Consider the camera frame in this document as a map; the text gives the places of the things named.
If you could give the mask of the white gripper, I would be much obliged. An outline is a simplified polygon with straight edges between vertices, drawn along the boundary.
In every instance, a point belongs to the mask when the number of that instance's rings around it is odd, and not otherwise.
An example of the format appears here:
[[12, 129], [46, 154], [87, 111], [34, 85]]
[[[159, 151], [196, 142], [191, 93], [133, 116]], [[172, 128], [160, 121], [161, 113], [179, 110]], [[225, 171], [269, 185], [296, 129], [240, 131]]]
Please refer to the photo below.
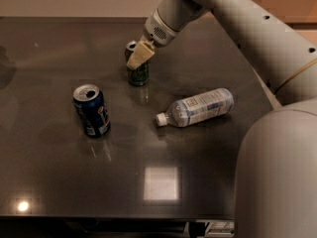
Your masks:
[[155, 47], [168, 46], [178, 35], [160, 17], [159, 10], [155, 9], [147, 19], [142, 35], [127, 61], [127, 67], [135, 70], [148, 61], [155, 54]]

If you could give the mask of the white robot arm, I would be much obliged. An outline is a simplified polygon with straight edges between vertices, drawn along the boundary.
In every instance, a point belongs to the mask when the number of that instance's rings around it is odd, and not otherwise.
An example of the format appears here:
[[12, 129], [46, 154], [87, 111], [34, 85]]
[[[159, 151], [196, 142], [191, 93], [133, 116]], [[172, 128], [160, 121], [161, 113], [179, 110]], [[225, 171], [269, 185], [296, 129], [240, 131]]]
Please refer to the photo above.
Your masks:
[[280, 106], [246, 134], [235, 174], [235, 238], [317, 238], [317, 49], [252, 0], [162, 0], [131, 69], [211, 12]]

